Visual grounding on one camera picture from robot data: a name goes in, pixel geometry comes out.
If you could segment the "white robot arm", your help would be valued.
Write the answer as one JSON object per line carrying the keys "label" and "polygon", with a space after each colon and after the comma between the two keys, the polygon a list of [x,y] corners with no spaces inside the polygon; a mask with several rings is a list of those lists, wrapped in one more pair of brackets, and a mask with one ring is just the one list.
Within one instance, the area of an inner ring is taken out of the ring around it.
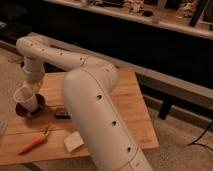
{"label": "white robot arm", "polygon": [[67,72],[61,84],[64,105],[99,171],[153,171],[109,96],[118,78],[112,63],[53,48],[41,35],[18,39],[16,48],[30,84],[42,80],[44,63]]}

